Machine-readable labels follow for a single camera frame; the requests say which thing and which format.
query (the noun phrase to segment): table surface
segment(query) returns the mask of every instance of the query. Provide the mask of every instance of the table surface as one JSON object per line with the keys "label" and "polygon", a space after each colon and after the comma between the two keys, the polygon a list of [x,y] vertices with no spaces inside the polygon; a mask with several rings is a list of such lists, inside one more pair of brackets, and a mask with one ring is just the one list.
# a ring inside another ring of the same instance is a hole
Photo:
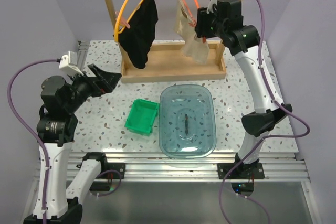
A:
{"label": "table surface", "polygon": [[[263,54],[276,89],[278,81],[264,43]],[[179,84],[199,84],[209,89],[213,97],[216,117],[217,145],[214,152],[238,152],[243,142],[245,130],[241,123],[244,114],[254,110],[253,100],[244,74],[229,50],[224,52],[227,76],[224,80],[158,82],[158,83],[118,83],[111,93],[99,98],[89,98],[76,112],[79,120],[75,132],[74,152],[117,152],[117,153],[161,153],[159,147],[159,120],[154,123],[151,136],[129,132],[125,127],[134,100],[140,98],[159,102],[164,89]],[[99,68],[120,72],[121,54],[114,41],[91,41],[84,71],[92,76],[87,64],[94,63]],[[286,118],[280,122],[272,134],[292,135],[293,131]],[[292,138],[271,138],[261,149],[264,153],[298,152]]]}

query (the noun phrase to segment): green plastic bin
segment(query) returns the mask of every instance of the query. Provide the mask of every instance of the green plastic bin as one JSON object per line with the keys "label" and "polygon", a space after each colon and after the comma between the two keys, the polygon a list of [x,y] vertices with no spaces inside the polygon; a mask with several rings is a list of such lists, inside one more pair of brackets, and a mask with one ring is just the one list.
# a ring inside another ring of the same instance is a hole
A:
{"label": "green plastic bin", "polygon": [[133,102],[125,127],[131,132],[149,136],[153,132],[153,124],[158,111],[158,103],[136,99]]}

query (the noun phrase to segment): white cloth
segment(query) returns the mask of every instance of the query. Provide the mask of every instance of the white cloth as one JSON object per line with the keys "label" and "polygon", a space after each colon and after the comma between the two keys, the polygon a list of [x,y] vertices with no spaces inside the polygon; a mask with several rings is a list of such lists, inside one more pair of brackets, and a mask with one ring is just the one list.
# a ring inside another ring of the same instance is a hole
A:
{"label": "white cloth", "polygon": [[207,42],[203,43],[202,38],[196,37],[195,28],[189,25],[192,22],[182,0],[178,0],[174,31],[185,41],[181,52],[192,57],[197,63],[205,64],[210,51],[209,45]]}

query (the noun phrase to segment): wooden frame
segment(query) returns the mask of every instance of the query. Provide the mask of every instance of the wooden frame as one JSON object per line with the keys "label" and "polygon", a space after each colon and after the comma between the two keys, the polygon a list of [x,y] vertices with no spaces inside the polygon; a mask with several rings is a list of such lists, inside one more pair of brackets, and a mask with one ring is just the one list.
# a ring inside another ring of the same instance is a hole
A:
{"label": "wooden frame", "polygon": [[[113,28],[116,15],[113,0],[105,0]],[[183,56],[180,49],[184,43],[154,43],[148,54],[146,68],[135,68],[128,54],[119,45],[121,62],[121,81],[123,83],[218,80],[226,76],[223,59],[224,45],[221,41],[209,42],[210,52],[206,64],[200,65],[190,57]]]}

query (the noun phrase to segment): robotic arm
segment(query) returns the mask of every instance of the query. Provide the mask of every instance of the robotic arm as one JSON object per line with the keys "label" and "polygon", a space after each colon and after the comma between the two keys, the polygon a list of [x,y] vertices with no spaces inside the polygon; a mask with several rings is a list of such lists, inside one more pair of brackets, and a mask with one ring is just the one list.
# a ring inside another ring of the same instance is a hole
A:
{"label": "robotic arm", "polygon": [[[38,198],[33,214],[24,224],[42,223],[46,213],[47,223],[78,224],[82,217],[82,202],[94,179],[109,170],[104,153],[87,153],[81,168],[70,186],[66,188],[68,159],[78,123],[77,109],[89,98],[111,93],[121,78],[119,73],[108,73],[96,65],[88,65],[95,77],[88,77],[76,67],[76,54],[62,56],[59,69],[72,79],[69,84],[61,76],[52,76],[42,83],[37,133],[44,142],[49,155],[49,180],[44,184],[45,156],[40,147],[41,171]],[[46,193],[46,210],[42,210],[42,195]]]}
{"label": "robotic arm", "polygon": [[[260,36],[254,26],[244,26],[241,15],[241,0],[210,0],[208,8],[199,8],[195,31],[197,37],[219,37],[223,44],[229,48],[241,67],[250,88],[255,111],[244,115],[243,127],[246,131],[242,147],[235,157],[235,164],[243,159],[261,138],[269,134],[277,123],[286,117],[272,101],[261,75],[263,68],[266,79],[270,84],[276,100],[287,110],[292,112],[290,104],[284,104],[271,80],[266,64],[259,66],[258,46]],[[249,171],[257,167],[259,162],[260,145],[244,162],[234,171],[234,175]]]}

